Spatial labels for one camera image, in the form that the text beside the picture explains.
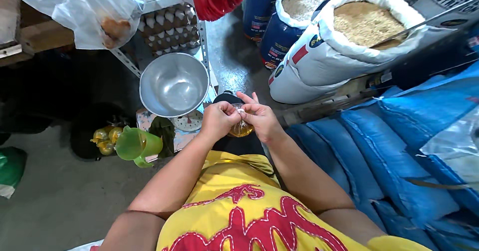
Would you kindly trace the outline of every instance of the black cloth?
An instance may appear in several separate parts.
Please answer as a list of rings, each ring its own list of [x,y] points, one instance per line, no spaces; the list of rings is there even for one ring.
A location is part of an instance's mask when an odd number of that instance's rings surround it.
[[[218,95],[213,103],[217,103],[218,101],[227,101],[231,104],[244,104],[240,98],[228,93]],[[251,132],[250,134],[239,138],[226,135],[213,145],[212,150],[224,151],[237,156],[247,154],[259,154],[265,156],[263,146],[255,132]]]

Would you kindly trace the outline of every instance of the small bags of oil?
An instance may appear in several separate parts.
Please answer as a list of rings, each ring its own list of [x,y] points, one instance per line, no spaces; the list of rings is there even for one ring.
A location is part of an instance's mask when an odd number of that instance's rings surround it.
[[[123,127],[106,126],[96,130],[90,142],[96,144],[101,154],[108,156],[113,154],[115,144],[122,133]]]
[[[241,108],[242,103],[233,103],[232,106],[236,108],[238,113],[243,113],[244,110]],[[249,124],[248,122],[244,121],[243,119],[237,123],[235,126],[231,127],[230,132],[228,133],[231,137],[243,137],[250,134],[254,131],[253,125]]]

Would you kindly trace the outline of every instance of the metal shelf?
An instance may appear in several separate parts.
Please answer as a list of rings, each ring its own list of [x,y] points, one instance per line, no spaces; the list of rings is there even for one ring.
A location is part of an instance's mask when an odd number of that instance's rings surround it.
[[[172,5],[187,2],[195,6],[193,0],[145,0],[145,8],[143,9],[143,14],[149,13],[152,11],[156,11],[159,9],[163,9],[166,7],[170,7]],[[199,59],[207,68],[208,72],[210,73],[211,83],[213,86],[218,86],[218,81],[214,73],[211,71],[210,63],[208,60],[208,47],[207,47],[207,30],[206,24],[204,21],[198,21],[198,35],[200,39],[200,46],[199,49],[190,50],[187,52],[197,59]],[[146,66],[153,61],[154,57],[151,55],[151,51],[145,45],[143,39],[137,33],[133,36],[130,43],[133,43],[133,48],[135,51],[135,58],[132,56],[128,57],[125,53],[123,53],[120,49],[111,49],[110,51],[117,57],[135,76],[138,78],[141,77],[141,74],[145,70]],[[136,59],[138,61],[138,66],[132,61]]]

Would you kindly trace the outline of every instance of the clear plastic bag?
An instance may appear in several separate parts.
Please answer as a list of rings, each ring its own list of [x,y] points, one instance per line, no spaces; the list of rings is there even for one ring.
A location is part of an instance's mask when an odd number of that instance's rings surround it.
[[[78,49],[112,49],[135,34],[145,0],[22,0],[73,30]]]
[[[479,191],[479,106],[436,134],[421,152],[436,155]]]
[[[241,108],[242,103],[233,103],[232,106],[236,108],[238,113],[244,113],[245,111]],[[253,125],[249,124],[248,122],[244,121],[243,119],[237,123],[235,126],[231,127],[230,132],[228,133],[231,137],[243,137],[250,134],[254,131]]]

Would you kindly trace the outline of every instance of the person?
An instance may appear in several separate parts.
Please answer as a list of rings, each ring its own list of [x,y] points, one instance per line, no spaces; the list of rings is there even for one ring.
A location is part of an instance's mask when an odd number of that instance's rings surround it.
[[[387,236],[286,134],[270,107],[255,93],[237,96],[221,94],[205,109],[199,134],[116,219],[100,251],[429,250]],[[238,101],[241,113],[231,105]],[[255,132],[227,136],[240,120]]]

